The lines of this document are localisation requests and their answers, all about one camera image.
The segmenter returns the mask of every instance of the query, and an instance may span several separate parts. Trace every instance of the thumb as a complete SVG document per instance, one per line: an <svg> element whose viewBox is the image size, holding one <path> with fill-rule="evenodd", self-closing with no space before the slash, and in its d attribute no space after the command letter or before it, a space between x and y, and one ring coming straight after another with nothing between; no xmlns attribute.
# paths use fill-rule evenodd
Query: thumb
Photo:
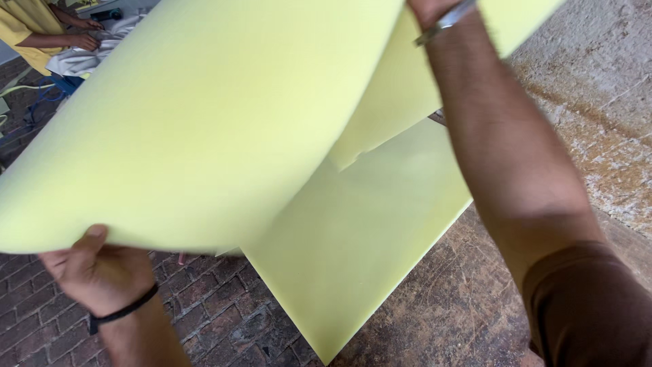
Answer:
<svg viewBox="0 0 652 367"><path fill-rule="evenodd" d="M105 225L92 225L84 236L70 249L66 261L65 277L69 280L88 280L93 276L97 253L106 240Z"/></svg>

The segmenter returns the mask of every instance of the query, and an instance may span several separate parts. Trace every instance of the forearm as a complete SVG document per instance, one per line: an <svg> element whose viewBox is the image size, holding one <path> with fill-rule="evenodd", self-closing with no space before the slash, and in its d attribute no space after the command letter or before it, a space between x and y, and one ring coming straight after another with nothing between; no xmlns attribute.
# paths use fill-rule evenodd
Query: forearm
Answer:
<svg viewBox="0 0 652 367"><path fill-rule="evenodd" d="M35 48L69 47L72 46L72 37L69 35L42 35L34 32L17 46Z"/></svg>
<svg viewBox="0 0 652 367"><path fill-rule="evenodd" d="M584 183L473 10L426 46L462 174L520 287L536 261L604 240Z"/></svg>
<svg viewBox="0 0 652 367"><path fill-rule="evenodd" d="M72 16L64 12L54 4L48 4L48 6L50 7L50 10L52 10L52 12L54 13L54 16L56 16L61 23L68 24L68 25L75 25L76 22L79 20L78 17Z"/></svg>
<svg viewBox="0 0 652 367"><path fill-rule="evenodd" d="M100 325L100 335L115 367L191 367L158 296Z"/></svg>

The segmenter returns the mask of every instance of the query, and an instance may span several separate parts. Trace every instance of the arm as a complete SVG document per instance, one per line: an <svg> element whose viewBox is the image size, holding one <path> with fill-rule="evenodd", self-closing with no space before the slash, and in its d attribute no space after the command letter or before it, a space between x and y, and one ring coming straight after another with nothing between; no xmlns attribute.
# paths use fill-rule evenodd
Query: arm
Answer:
<svg viewBox="0 0 652 367"><path fill-rule="evenodd" d="M412 0L426 29L457 1ZM528 269L579 242L605 242L552 126L499 60L477 10L428 45L462 174L522 291Z"/></svg>
<svg viewBox="0 0 652 367"><path fill-rule="evenodd" d="M72 16L64 12L54 4L48 4L48 6L50 7L50 10L52 10L52 12L54 13L54 16L56 16L61 23L72 25L74 27L81 28L81 29L88 29L88 30L104 29L104 26L102 24L92 19L79 19L76 16Z"/></svg>
<svg viewBox="0 0 652 367"><path fill-rule="evenodd" d="M100 43L89 35L42 35L32 32L17 46L34 48L77 46L84 50L93 51L100 46Z"/></svg>
<svg viewBox="0 0 652 367"><path fill-rule="evenodd" d="M94 225L70 250L39 255L62 290L97 317L131 305L154 285L147 251L105 239L106 227ZM158 296L99 331L116 367L190 367Z"/></svg>

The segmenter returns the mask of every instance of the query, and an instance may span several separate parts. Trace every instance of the hand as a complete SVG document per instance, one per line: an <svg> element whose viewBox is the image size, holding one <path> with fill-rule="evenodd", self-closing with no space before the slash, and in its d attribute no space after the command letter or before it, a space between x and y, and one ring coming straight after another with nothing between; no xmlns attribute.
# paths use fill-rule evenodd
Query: hand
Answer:
<svg viewBox="0 0 652 367"><path fill-rule="evenodd" d="M100 46L100 41L90 35L65 35L69 46L76 46L87 51L95 51Z"/></svg>
<svg viewBox="0 0 652 367"><path fill-rule="evenodd" d="M422 29L428 29L461 0L407 0Z"/></svg>
<svg viewBox="0 0 652 367"><path fill-rule="evenodd" d="M101 31L104 29L104 26L101 23L96 22L92 19L77 19L72 25L77 28L86 29L88 31Z"/></svg>
<svg viewBox="0 0 652 367"><path fill-rule="evenodd" d="M93 225L72 248L38 255L61 289L93 315L105 317L154 286L144 249L105 245L107 228Z"/></svg>

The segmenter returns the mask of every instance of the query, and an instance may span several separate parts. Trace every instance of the yellow shirt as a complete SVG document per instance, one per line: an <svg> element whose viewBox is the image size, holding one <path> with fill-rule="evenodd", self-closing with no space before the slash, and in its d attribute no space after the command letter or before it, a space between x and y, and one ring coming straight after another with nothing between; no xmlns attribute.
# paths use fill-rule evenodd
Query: yellow shirt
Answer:
<svg viewBox="0 0 652 367"><path fill-rule="evenodd" d="M19 47L32 32L43 35L64 35L66 29L50 10L46 0L0 0L0 39L19 53L34 69L51 75L45 69L52 55L62 47Z"/></svg>

